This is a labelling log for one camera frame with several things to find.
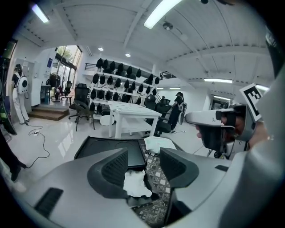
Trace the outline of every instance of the sign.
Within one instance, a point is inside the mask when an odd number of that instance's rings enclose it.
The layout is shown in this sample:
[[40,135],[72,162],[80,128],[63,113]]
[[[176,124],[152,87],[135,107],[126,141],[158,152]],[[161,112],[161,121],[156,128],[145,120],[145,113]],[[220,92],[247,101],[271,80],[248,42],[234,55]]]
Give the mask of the sign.
[[252,83],[242,89],[240,89],[242,96],[244,97],[246,103],[249,106],[249,109],[252,113],[252,116],[255,121],[261,118],[259,111],[257,110],[256,104],[259,99],[262,97],[261,93],[255,87],[255,84]]

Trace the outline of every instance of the wooden step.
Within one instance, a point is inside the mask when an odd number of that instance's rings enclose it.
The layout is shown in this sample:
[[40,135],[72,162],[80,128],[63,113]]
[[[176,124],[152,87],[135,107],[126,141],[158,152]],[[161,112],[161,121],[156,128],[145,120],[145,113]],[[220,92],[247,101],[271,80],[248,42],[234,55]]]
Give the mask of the wooden step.
[[49,119],[49,120],[55,120],[59,121],[65,116],[69,115],[69,110],[64,113],[55,113],[55,112],[46,112],[46,111],[31,111],[28,113],[28,116],[40,118],[40,119]]

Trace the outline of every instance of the paper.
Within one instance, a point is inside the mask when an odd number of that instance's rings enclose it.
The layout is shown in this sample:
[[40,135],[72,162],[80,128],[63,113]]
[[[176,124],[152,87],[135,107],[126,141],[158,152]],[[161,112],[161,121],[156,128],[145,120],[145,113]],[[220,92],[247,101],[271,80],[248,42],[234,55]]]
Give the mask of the paper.
[[173,142],[168,138],[150,136],[145,138],[144,142],[146,144],[146,150],[150,150],[151,153],[155,154],[158,154],[160,152],[161,147],[176,149]]

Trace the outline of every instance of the floor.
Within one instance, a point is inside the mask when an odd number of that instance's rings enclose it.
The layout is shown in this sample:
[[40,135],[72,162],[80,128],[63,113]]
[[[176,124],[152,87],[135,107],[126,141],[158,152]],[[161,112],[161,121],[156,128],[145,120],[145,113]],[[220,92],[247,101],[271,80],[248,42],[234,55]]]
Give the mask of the floor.
[[[70,110],[70,114],[75,114],[75,111]],[[11,190],[25,192],[34,182],[52,169],[73,160],[74,155],[87,136],[108,138],[109,127],[101,126],[99,121],[95,121],[96,130],[94,130],[92,124],[82,118],[76,132],[74,120],[75,117],[71,120],[65,117],[60,121],[31,118],[30,126],[15,124],[18,135],[13,136],[8,144],[21,162],[30,166],[37,157],[47,156],[47,152],[43,150],[44,137],[41,134],[29,136],[29,132],[36,128],[33,126],[43,126],[39,132],[45,136],[45,149],[50,152],[50,156],[48,158],[39,158],[29,169],[22,169],[15,183],[10,181],[9,169],[2,162],[4,177]],[[112,127],[113,135],[115,135],[115,125]],[[175,134],[163,133],[162,136],[173,140],[187,153],[207,155],[208,149],[203,147],[201,139],[196,137],[197,130],[194,126],[185,122],[177,126],[176,132]],[[134,133],[132,136],[122,134],[122,138],[141,138],[142,136],[140,133]]]

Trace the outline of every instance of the white wall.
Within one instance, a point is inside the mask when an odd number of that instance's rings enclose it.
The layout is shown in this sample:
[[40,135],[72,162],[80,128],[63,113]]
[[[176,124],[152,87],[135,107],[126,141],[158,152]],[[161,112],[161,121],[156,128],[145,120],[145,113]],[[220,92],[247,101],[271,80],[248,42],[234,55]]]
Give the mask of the white wall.
[[209,101],[211,100],[207,89],[187,88],[186,90],[158,90],[159,96],[165,96],[166,99],[170,100],[170,104],[174,103],[178,92],[183,93],[184,102],[187,103],[186,113],[203,111],[206,110],[206,107],[208,107],[207,110],[209,110]]

